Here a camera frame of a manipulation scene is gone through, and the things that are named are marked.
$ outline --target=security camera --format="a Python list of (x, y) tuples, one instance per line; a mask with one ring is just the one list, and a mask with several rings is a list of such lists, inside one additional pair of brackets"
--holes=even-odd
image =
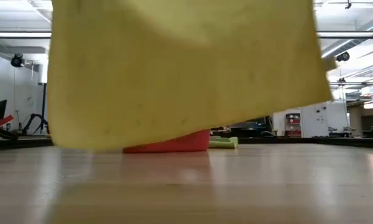
[(15, 54), (11, 60), (11, 65), (15, 68), (22, 68), (25, 65), (23, 54)]
[(342, 53), (341, 55), (338, 55), (337, 57), (336, 57), (336, 60), (338, 61), (338, 62), (342, 62), (342, 61), (344, 61), (344, 62), (346, 62), (346, 61), (348, 61), (349, 60), (349, 53), (348, 52), (344, 52), (344, 53)]

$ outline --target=red object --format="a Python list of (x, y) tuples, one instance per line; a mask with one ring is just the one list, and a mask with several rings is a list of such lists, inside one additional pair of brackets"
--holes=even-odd
[(128, 147), (124, 153), (154, 153), (154, 152), (201, 152), (209, 148), (210, 130), (198, 131), (176, 139)]
[(14, 120), (14, 117), (12, 115), (9, 115), (4, 119), (0, 119), (0, 127), (8, 122), (11, 122), (12, 120)]

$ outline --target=ceiling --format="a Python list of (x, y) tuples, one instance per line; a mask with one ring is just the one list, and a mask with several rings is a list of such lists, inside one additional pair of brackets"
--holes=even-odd
[[(317, 30), (369, 30), (373, 27), (373, 0), (314, 0)], [(52, 17), (51, 0), (0, 0), (0, 31), (50, 31)], [(345, 40), (320, 40), (323, 54), (334, 50)], [(23, 50), (25, 58), (36, 63), (45, 61), (49, 40), (2, 40), (0, 53), (11, 56), (13, 51)], [(347, 82), (373, 81), (373, 40), (367, 40), (347, 50), (351, 59), (339, 64), (339, 68), (328, 73), (331, 82), (344, 77)], [(349, 97), (362, 97), (373, 86), (332, 86), (338, 92), (347, 92)]]

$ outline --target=yellow towel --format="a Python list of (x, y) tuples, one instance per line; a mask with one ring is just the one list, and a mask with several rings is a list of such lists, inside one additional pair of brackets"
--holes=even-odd
[(164, 141), (331, 99), (311, 1), (53, 4), (48, 104), (59, 146)]

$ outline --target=wooden floor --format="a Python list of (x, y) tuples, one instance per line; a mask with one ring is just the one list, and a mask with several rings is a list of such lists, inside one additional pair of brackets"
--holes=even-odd
[(0, 224), (373, 223), (373, 149), (0, 151)]

